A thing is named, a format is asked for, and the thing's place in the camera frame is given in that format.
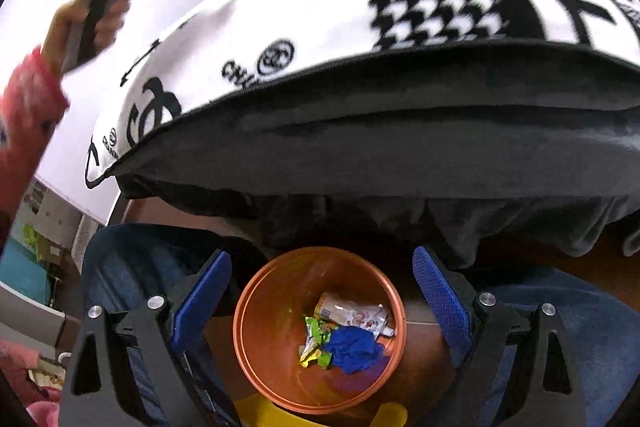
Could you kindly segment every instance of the pink clothing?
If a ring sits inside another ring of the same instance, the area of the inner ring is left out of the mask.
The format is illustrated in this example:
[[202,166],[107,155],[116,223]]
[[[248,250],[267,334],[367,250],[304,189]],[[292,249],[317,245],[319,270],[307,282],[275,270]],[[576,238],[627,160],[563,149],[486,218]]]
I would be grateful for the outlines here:
[[[15,68],[0,98],[0,251],[9,237],[20,198],[69,106],[60,79],[49,72],[40,48]],[[37,365],[40,354],[35,357]],[[0,369],[38,427],[58,427],[60,391],[39,388],[27,370],[30,350],[0,341]]]

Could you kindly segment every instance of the brown floor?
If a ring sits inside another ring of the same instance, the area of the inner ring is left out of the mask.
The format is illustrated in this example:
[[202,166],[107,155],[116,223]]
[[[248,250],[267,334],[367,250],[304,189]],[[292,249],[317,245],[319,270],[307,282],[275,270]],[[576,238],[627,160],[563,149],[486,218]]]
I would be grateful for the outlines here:
[[[256,223],[229,223],[219,217],[191,216],[158,198],[135,201],[127,221],[213,230],[222,235],[239,235],[259,244]],[[640,311],[640,255],[623,257],[620,244],[612,233],[604,233],[593,251],[578,259],[544,245],[523,245],[510,238],[492,239],[481,245],[478,264],[512,263],[514,259],[556,266],[590,281]],[[384,261],[375,263],[394,282],[407,311],[408,340],[402,361],[389,382],[365,403],[337,415],[309,417],[309,420],[331,427],[364,427],[381,403],[396,401],[407,408],[410,425],[418,412],[427,409],[452,380],[453,368],[446,344],[412,277],[410,263],[406,266],[397,263],[382,266],[380,263],[385,264]],[[207,327],[206,337],[231,398],[239,399],[254,393],[235,357],[232,318],[213,319]]]

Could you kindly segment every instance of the person's leg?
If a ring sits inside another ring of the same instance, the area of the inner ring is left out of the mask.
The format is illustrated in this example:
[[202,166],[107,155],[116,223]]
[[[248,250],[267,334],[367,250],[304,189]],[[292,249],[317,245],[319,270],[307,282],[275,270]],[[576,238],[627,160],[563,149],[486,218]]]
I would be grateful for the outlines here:
[[[582,377],[588,426],[604,427],[640,375],[640,315],[593,285],[548,266],[518,265],[466,276],[476,291],[491,292],[517,308],[532,310],[545,302],[556,307]],[[493,413],[513,358],[514,349],[507,349],[494,385]]]
[[[109,313],[130,311],[144,305],[152,295],[166,295],[183,277],[196,273],[217,248],[232,256],[234,279],[240,287],[266,262],[264,255],[248,241],[221,237],[208,230],[142,223],[101,229],[92,237],[84,254],[85,311],[95,304]],[[129,348],[127,351],[145,409],[162,425],[164,414],[154,396],[140,350]],[[217,380],[204,339],[193,346],[188,355],[198,361],[211,380]],[[201,397],[210,408],[207,396],[201,393]]]

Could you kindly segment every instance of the person's arm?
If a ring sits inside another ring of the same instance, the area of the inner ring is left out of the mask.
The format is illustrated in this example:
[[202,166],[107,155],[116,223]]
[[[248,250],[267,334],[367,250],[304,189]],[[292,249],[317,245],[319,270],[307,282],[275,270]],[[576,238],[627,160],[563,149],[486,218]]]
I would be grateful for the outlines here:
[[[94,44],[110,46],[122,27],[129,0],[120,0],[96,25]],[[68,101],[60,88],[66,40],[87,10],[78,1],[61,7],[42,45],[15,68],[0,98],[0,253],[11,223]]]

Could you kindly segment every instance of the blue gripper pad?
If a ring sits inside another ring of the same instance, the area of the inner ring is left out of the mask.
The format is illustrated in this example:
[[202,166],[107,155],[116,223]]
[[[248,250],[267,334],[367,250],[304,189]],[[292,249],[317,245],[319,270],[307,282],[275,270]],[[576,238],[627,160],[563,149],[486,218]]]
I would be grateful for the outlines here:
[[174,353],[184,353],[202,336],[205,325],[229,286],[231,275],[231,256],[222,251],[174,315],[174,331],[169,342]]
[[415,280],[436,315],[453,358],[462,359],[473,346],[471,321],[466,308],[424,247],[415,249],[413,264]]

